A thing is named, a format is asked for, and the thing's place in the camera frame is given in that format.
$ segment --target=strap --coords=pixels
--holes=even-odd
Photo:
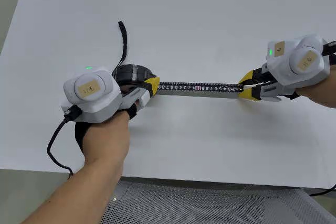
[[[297,92],[294,92],[293,94],[290,94],[290,95],[284,95],[284,97],[287,97],[290,100],[293,100],[293,99],[296,99],[297,97],[300,97],[300,95]]]
[[[336,65],[336,55],[335,54],[331,54],[329,55],[329,65]]]
[[[128,115],[130,116],[130,120],[131,120],[132,118],[136,116],[136,111],[137,111],[136,107],[137,105],[135,105],[134,103],[130,108],[125,109],[125,110],[118,110],[117,112],[126,111]],[[91,126],[92,126],[92,123],[77,122],[75,124],[75,139],[82,152],[83,152],[83,138]]]
[[[122,48],[121,59],[120,59],[119,63],[117,64],[117,66],[115,67],[114,71],[112,72],[113,77],[115,77],[117,68],[126,60],[126,56],[127,56],[127,32],[126,32],[126,28],[125,28],[125,25],[122,21],[119,21],[118,25],[119,25],[119,28],[120,28],[120,31],[121,31],[123,48]]]
[[[322,56],[331,55],[336,52],[336,41],[323,45]]]

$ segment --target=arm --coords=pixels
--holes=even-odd
[[[23,224],[99,223],[121,177],[129,149],[129,116],[93,125],[83,139],[84,167],[59,187]]]
[[[336,65],[330,67],[330,75],[320,83],[297,89],[299,95],[326,107],[336,108]]]

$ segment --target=black wrist strap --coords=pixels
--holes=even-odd
[[[335,54],[331,54],[329,55],[329,65],[336,65],[336,55]]]
[[[125,110],[118,110],[126,111],[130,116],[130,120],[136,116],[137,106],[133,104],[130,108]],[[85,134],[88,132],[89,128],[91,127],[92,123],[76,123],[75,124],[75,139],[77,144],[79,145],[80,150],[83,152],[83,138]]]
[[[297,97],[300,97],[300,95],[297,92],[294,92],[293,94],[290,94],[290,95],[284,95],[284,97],[287,97],[290,100],[293,100],[293,99],[296,99]]]

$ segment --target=forearm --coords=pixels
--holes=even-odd
[[[121,173],[121,165],[105,160],[85,165],[23,224],[99,223]]]
[[[313,86],[297,89],[296,92],[313,102],[336,108],[336,65],[330,67],[330,75],[325,80]]]

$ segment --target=black measuring tape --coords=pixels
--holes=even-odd
[[[157,90],[241,93],[244,90],[244,86],[242,84],[225,83],[160,82]]]

